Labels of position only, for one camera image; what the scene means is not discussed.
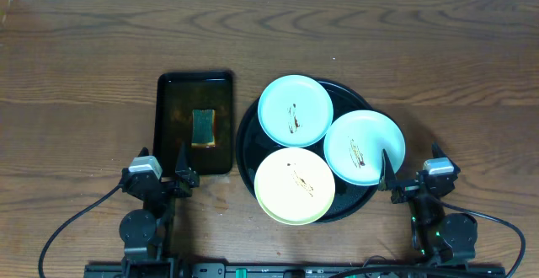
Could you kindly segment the green and orange sponge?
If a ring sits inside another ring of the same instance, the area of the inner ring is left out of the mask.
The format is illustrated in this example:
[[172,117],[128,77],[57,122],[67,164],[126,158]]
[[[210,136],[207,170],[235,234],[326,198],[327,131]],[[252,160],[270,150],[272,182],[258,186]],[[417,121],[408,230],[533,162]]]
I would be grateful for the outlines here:
[[214,147],[215,139],[215,111],[193,110],[192,147]]

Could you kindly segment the pale mint plate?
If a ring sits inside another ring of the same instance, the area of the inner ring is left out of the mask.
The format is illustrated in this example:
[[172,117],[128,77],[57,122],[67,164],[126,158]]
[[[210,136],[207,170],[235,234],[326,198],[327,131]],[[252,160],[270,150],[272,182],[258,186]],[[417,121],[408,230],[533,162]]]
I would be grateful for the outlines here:
[[379,183],[382,154],[397,172],[406,155],[398,125],[373,110],[355,110],[340,116],[329,128],[323,143],[328,166],[347,183],[372,186]]

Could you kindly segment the light blue plate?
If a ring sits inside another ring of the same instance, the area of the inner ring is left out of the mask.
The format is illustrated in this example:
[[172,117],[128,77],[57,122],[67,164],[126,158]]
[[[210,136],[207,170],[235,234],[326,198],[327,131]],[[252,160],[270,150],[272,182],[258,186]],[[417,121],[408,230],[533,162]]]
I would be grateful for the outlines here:
[[307,147],[327,133],[334,106],[320,82],[303,75],[286,75],[264,89],[257,114],[262,130],[274,142],[284,147]]

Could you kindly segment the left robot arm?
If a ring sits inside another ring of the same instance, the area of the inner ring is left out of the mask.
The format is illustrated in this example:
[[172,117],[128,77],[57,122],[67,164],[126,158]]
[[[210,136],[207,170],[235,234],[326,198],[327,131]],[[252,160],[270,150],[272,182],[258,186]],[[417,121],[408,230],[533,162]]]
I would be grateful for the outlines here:
[[168,251],[175,202],[191,197],[192,189],[200,185],[200,176],[190,166],[185,145],[179,149],[174,173],[169,181],[164,181],[161,165],[145,147],[129,167],[122,169],[121,190],[141,200],[143,207],[126,214],[120,223],[125,254],[121,277],[191,276],[190,267]]

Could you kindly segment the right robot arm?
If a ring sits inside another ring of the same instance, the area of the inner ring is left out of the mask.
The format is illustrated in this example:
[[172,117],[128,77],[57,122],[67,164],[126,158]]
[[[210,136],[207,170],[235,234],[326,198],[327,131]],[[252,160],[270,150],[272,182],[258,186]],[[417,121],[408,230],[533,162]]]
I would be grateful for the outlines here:
[[440,198],[455,189],[460,168],[437,144],[432,159],[413,179],[399,179],[387,151],[382,151],[380,191],[391,191],[393,204],[407,204],[411,212],[412,246],[433,265],[459,265],[476,256],[477,220],[465,213],[447,214]]

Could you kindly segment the yellow plate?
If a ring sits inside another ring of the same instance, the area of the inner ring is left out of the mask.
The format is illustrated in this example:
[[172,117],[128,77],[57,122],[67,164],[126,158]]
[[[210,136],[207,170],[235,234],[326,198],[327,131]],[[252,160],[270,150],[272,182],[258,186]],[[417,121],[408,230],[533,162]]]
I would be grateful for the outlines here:
[[286,225],[317,221],[333,204],[333,172],[316,153],[287,147],[272,152],[256,170],[256,199],[264,212]]

